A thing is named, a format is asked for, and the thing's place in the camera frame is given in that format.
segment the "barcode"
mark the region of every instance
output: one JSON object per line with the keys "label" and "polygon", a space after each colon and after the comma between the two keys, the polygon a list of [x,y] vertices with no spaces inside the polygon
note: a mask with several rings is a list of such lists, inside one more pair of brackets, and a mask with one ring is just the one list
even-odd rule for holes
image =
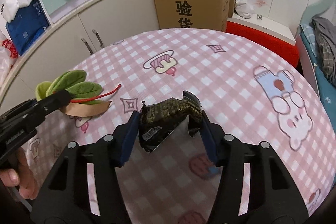
{"label": "barcode", "polygon": [[145,134],[142,135],[142,138],[145,141],[148,141],[150,138],[152,138],[160,129],[162,129],[162,127],[158,126],[158,127],[154,127],[149,129]]}

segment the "metal bolt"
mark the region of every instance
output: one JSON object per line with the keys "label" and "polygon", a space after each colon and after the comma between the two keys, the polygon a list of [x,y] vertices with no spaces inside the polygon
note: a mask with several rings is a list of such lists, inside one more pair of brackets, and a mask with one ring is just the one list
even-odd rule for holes
{"label": "metal bolt", "polygon": [[231,142],[231,141],[234,140],[234,137],[233,137],[232,135],[230,135],[230,134],[226,134],[226,135],[224,136],[224,139],[226,139],[228,142]]}
{"label": "metal bolt", "polygon": [[261,147],[267,149],[267,148],[269,148],[269,143],[268,142],[262,142]]}
{"label": "metal bolt", "polygon": [[72,149],[72,148],[75,148],[76,147],[76,142],[70,142],[68,143],[68,148]]}
{"label": "metal bolt", "polygon": [[112,135],[105,135],[103,140],[106,141],[106,142],[110,142],[110,141],[113,140],[113,136]]}

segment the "red cushion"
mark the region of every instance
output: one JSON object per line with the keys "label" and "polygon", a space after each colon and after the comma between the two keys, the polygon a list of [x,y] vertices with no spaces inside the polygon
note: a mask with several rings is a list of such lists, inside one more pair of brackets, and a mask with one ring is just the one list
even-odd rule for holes
{"label": "red cushion", "polygon": [[229,21],[227,22],[226,32],[239,35],[240,37],[245,37],[253,42],[258,43],[259,45],[264,46],[270,51],[281,56],[294,68],[296,68],[299,63],[299,51],[297,47],[290,45],[279,38],[258,31],[256,29]]}

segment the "cabinet handle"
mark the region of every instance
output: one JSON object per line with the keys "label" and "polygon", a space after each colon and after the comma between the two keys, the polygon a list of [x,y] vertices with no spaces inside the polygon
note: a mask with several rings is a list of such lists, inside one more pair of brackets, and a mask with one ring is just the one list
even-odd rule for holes
{"label": "cabinet handle", "polygon": [[90,48],[89,44],[87,43],[87,41],[84,38],[82,38],[82,41],[85,44],[85,46],[87,47],[87,49],[89,50],[90,54],[93,55],[93,51],[91,50],[91,48]]}
{"label": "cabinet handle", "polygon": [[96,30],[92,30],[92,32],[96,35],[98,41],[99,41],[99,44],[100,44],[100,47],[101,48],[104,48],[104,44],[103,44],[103,41],[100,39],[100,36],[98,35],[98,32]]}

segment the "green plush leaf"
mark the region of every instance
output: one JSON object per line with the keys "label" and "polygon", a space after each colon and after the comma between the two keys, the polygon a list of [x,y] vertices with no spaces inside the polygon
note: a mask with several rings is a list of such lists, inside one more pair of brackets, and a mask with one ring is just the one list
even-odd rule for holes
{"label": "green plush leaf", "polygon": [[45,97],[47,97],[47,90],[50,87],[50,85],[51,85],[51,82],[46,81],[46,82],[39,83],[36,86],[35,97],[37,101],[40,101],[44,99]]}
{"label": "green plush leaf", "polygon": [[102,90],[101,85],[92,82],[80,82],[67,88],[73,98],[86,99],[98,96]]}
{"label": "green plush leaf", "polygon": [[59,79],[58,83],[51,90],[51,93],[66,90],[77,83],[84,82],[85,78],[86,72],[83,70],[68,71],[65,75],[63,75],[63,77],[61,77],[61,79]]}
{"label": "green plush leaf", "polygon": [[49,96],[49,95],[51,95],[51,94],[53,93],[52,90],[54,89],[54,87],[58,84],[58,82],[60,81],[60,79],[61,79],[64,75],[66,75],[67,73],[68,73],[68,71],[65,72],[65,73],[63,73],[61,76],[57,77],[57,78],[52,82],[52,84],[50,85],[50,87],[49,87],[48,90],[47,90],[47,93],[46,93],[47,96]]}
{"label": "green plush leaf", "polygon": [[[83,100],[83,99],[87,99],[87,98],[76,98],[75,100]],[[85,103],[80,103],[80,104],[83,104],[83,105],[97,105],[97,104],[101,104],[101,103],[104,103],[104,101],[93,100],[93,101],[90,101],[90,102],[85,102]]]}

